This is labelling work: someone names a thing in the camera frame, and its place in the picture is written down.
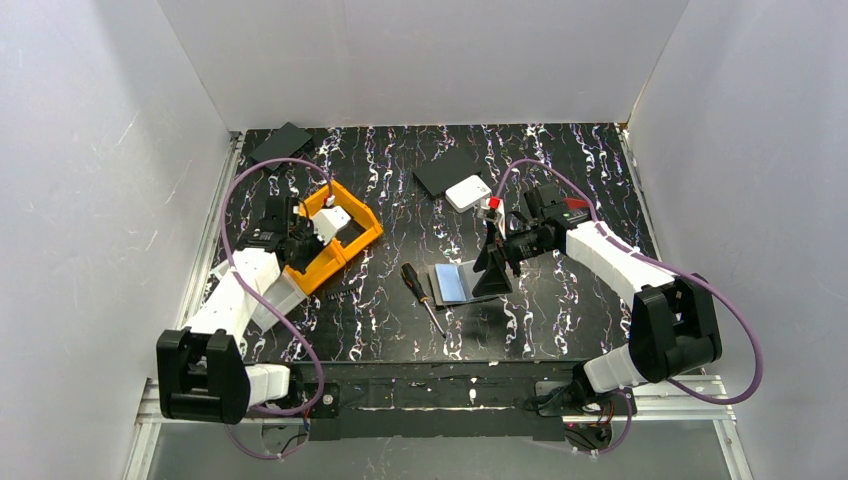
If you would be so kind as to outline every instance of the red object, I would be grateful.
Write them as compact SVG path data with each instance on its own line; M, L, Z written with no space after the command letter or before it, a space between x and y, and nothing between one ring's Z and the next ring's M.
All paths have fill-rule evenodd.
M569 210L575 210L577 208L589 208L589 203L586 200L582 200L580 198L563 198L565 204L568 205Z

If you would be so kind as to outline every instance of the table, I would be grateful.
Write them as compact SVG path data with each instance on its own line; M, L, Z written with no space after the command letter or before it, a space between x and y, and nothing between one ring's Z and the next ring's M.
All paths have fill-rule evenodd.
M654 246L613 124L398 126L308 129L316 149L307 158L365 202L383 235L323 287L351 284L358 292L337 301L317 290L288 318L312 342L319 358L334 361L440 361L590 358L623 345L630 313L612 290L582 265L560 254L525 262L515 292L485 303L438 312L443 339L426 310L400 280L400 265L473 260L485 226L472 211L457 213L447 200L430 199L412 170L449 149L465 149L495 186L520 158L549 163L595 200L599 215L623 239L653 256ZM238 172L271 130L246 132ZM504 193L506 209L526 209L521 192L552 182L541 169L522 166ZM305 197L323 179L303 168L256 173L234 192L225 222L235 239L263 213L271 195ZM563 196L570 192L561 187ZM218 245L217 261L224 259ZM216 280L207 281L211 292ZM305 352L282 325L261 334L251 323L241 345L246 362L301 360Z

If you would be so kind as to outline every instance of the orange box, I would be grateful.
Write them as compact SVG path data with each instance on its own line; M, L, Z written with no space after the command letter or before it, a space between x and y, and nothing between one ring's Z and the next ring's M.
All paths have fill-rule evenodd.
M314 215L321 210L328 190L325 185L304 201L310 214ZM342 207L365 231L347 247L342 246L341 242L334 238L309 264L305 274L301 274L291 267L286 267L286 271L291 275L294 282L307 295L311 295L330 276L341 270L347 262L383 234L383 227L377 221L374 212L335 180L333 180L333 195L336 197L334 205Z

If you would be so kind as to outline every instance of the gray wall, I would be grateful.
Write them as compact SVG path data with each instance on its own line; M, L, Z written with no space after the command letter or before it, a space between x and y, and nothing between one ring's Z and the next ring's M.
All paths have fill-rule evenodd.
M688 0L160 0L231 130L626 121Z
M660 248L732 294L765 348L737 408L757 478L848 471L848 5L692 2L631 123ZM727 315L715 370L750 347Z
M155 0L0 10L0 478L120 478L228 134Z

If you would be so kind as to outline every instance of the white box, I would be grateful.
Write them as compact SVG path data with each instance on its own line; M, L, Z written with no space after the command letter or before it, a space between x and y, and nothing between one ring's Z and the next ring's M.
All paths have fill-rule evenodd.
M466 178L445 192L448 202L460 213L473 207L481 198L491 195L492 189L477 175Z

